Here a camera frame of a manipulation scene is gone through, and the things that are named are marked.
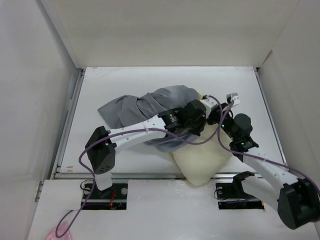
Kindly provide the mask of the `cream yellow pillow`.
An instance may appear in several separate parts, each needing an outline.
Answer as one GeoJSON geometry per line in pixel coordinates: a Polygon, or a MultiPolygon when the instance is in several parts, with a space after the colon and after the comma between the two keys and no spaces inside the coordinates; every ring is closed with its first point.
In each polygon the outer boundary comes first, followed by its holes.
{"type": "Polygon", "coordinates": [[[204,144],[187,144],[172,152],[173,159],[186,180],[194,186],[205,185],[218,173],[233,156],[223,149],[217,135],[210,136],[218,129],[218,124],[206,124],[201,135],[194,141],[204,144]]]}

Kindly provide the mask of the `grey pillowcase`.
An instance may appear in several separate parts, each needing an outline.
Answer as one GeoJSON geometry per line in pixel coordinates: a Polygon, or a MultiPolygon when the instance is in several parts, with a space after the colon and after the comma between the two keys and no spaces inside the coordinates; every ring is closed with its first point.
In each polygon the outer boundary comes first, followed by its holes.
{"type": "Polygon", "coordinates": [[[146,121],[164,111],[183,108],[199,100],[198,92],[185,85],[174,85],[148,92],[141,97],[123,95],[97,109],[111,129],[119,129],[146,121]]]}

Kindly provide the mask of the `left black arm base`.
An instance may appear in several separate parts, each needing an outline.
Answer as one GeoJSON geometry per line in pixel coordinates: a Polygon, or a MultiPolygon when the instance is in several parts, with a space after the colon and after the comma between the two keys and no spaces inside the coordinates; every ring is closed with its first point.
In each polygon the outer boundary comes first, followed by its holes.
{"type": "Polygon", "coordinates": [[[128,197],[128,183],[116,182],[106,190],[98,190],[97,186],[94,187],[92,194],[88,198],[92,188],[91,180],[84,180],[80,184],[82,190],[82,200],[80,206],[83,206],[82,210],[103,210],[103,211],[122,211],[127,209],[127,197],[128,197]]]}

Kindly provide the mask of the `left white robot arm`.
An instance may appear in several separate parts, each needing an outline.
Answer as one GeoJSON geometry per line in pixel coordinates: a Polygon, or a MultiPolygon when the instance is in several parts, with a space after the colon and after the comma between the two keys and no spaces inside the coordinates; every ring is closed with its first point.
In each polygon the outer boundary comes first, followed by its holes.
{"type": "Polygon", "coordinates": [[[185,107],[161,112],[127,127],[110,130],[104,126],[96,128],[85,145],[96,184],[94,192],[103,199],[111,195],[113,181],[110,171],[115,166],[118,153],[151,140],[166,137],[178,139],[186,133],[199,136],[215,106],[209,99],[193,100],[185,107]]]}

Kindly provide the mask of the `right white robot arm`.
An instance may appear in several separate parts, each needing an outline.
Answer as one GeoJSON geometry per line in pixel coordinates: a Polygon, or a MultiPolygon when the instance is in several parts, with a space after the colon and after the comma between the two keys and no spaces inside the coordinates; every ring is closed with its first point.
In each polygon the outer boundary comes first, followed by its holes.
{"type": "Polygon", "coordinates": [[[269,160],[264,151],[251,138],[251,118],[239,113],[229,115],[228,110],[212,110],[208,124],[217,124],[217,133],[224,131],[231,143],[224,149],[242,163],[254,169],[266,181],[263,183],[254,173],[237,174],[231,185],[233,194],[254,196],[277,211],[281,221],[291,230],[320,220],[320,190],[307,176],[297,177],[293,168],[269,160]]]}

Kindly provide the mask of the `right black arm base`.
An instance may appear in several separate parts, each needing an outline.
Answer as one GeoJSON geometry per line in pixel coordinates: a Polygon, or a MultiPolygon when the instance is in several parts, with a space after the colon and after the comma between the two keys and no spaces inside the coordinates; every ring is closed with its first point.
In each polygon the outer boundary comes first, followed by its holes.
{"type": "Polygon", "coordinates": [[[218,201],[219,210],[264,210],[263,201],[244,192],[242,181],[255,174],[245,171],[235,175],[230,182],[215,184],[214,198],[218,201]]]}

